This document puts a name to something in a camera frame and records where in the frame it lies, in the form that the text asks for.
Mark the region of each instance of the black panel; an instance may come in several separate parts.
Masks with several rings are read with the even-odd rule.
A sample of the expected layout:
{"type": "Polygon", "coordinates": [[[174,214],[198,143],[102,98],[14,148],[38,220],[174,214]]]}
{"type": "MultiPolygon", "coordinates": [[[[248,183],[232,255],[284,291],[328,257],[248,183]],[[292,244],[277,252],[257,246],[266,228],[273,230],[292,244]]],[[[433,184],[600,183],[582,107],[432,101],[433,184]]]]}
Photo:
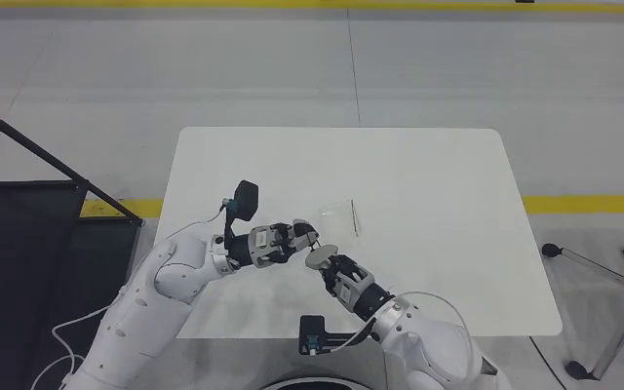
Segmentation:
{"type": "Polygon", "coordinates": [[[0,183],[0,377],[20,389],[85,191],[73,181],[0,183]]]}
{"type": "MultiPolygon", "coordinates": [[[[49,315],[39,331],[39,346],[30,369],[28,387],[49,363],[67,354],[50,334],[52,327],[82,317],[115,298],[126,281],[138,224],[125,217],[81,218],[62,267],[49,315]]],[[[58,331],[79,355],[86,356],[103,313],[58,331]]],[[[57,390],[69,370],[69,360],[52,368],[37,390],[57,390]]]]}

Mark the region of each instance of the black cable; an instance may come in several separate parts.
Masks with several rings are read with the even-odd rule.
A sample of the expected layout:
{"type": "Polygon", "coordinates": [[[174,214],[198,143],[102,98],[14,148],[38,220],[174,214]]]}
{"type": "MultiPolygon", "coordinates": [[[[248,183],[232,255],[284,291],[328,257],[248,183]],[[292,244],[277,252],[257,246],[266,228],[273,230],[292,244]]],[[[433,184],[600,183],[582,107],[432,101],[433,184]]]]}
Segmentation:
{"type": "Polygon", "coordinates": [[[555,376],[555,379],[557,379],[557,381],[559,382],[559,384],[562,386],[562,388],[564,390],[567,390],[566,386],[564,385],[564,383],[559,379],[559,377],[555,374],[555,372],[553,371],[553,368],[550,367],[550,365],[548,364],[548,361],[546,360],[546,358],[544,357],[544,355],[542,354],[542,351],[539,350],[539,347],[537,346],[537,344],[535,344],[535,340],[533,340],[533,337],[529,336],[528,337],[530,339],[530,342],[533,343],[533,346],[535,347],[535,350],[537,351],[537,353],[539,354],[539,356],[542,358],[542,360],[544,361],[544,364],[546,365],[546,367],[548,368],[548,370],[550,370],[550,373],[555,376]]]}

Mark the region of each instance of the yellow stripe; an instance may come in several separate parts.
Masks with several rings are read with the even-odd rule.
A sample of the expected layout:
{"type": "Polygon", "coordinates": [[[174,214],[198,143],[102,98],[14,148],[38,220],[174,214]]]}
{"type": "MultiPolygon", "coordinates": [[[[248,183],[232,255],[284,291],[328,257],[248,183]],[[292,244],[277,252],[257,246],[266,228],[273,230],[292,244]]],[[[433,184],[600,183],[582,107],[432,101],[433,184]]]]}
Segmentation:
{"type": "Polygon", "coordinates": [[[624,13],[624,5],[517,4],[412,0],[0,0],[0,8],[283,8],[473,12],[624,13]]]}
{"type": "MultiPolygon", "coordinates": [[[[121,204],[141,218],[158,218],[163,210],[162,199],[123,199],[121,204]]],[[[526,195],[527,214],[624,213],[624,195],[526,195]]],[[[88,199],[80,216],[121,216],[100,199],[88,199]]]]}
{"type": "MultiPolygon", "coordinates": [[[[163,210],[162,199],[121,199],[119,202],[141,218],[158,218],[163,210]]],[[[80,216],[123,216],[101,199],[87,199],[80,216]]]]}
{"type": "Polygon", "coordinates": [[[624,213],[623,195],[523,197],[527,214],[624,213]]]}

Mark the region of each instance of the gray floor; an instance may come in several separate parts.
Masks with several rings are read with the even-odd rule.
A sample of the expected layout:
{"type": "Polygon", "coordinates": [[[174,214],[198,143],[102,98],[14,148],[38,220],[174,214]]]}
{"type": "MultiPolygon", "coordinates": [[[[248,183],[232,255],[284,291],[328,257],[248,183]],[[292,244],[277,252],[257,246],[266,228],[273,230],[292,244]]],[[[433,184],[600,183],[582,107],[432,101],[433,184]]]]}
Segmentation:
{"type": "MultiPolygon", "coordinates": [[[[117,198],[164,196],[187,126],[494,128],[523,195],[622,194],[621,21],[3,10],[0,117],[117,198]]],[[[0,179],[53,178],[0,141],[0,179]]],[[[623,216],[530,220],[538,245],[557,241],[622,270],[623,216]]],[[[140,253],[156,224],[143,230],[140,253]]],[[[572,358],[591,366],[624,326],[621,289],[564,260],[545,267],[565,326],[536,338],[544,355],[568,389],[621,388],[621,356],[603,382],[574,383],[563,372],[572,358]]],[[[477,341],[516,389],[559,388],[527,337],[477,341]]],[[[313,361],[293,351],[291,340],[177,340],[134,387],[253,389],[318,371],[404,388],[401,367],[373,343],[313,361]]]]}

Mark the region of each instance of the tabletop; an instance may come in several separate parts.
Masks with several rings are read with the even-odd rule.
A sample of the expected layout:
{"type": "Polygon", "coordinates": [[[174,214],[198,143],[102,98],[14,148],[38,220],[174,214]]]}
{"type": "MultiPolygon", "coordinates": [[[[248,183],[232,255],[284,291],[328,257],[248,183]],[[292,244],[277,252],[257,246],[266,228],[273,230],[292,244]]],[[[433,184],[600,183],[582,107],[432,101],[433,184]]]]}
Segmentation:
{"type": "MultiPolygon", "coordinates": [[[[562,322],[500,135],[484,129],[187,128],[179,136],[156,239],[213,216],[241,179],[259,186],[236,234],[352,202],[359,236],[341,250],[391,293],[439,294],[473,335],[549,335],[562,322]]],[[[209,241],[223,220],[189,230],[209,241]]],[[[323,228],[320,242],[329,244],[323,228]]],[[[297,337],[299,317],[329,332],[361,321],[326,291],[307,250],[210,283],[178,337],[297,337]]],[[[442,302],[410,299],[457,322],[442,302]]]]}

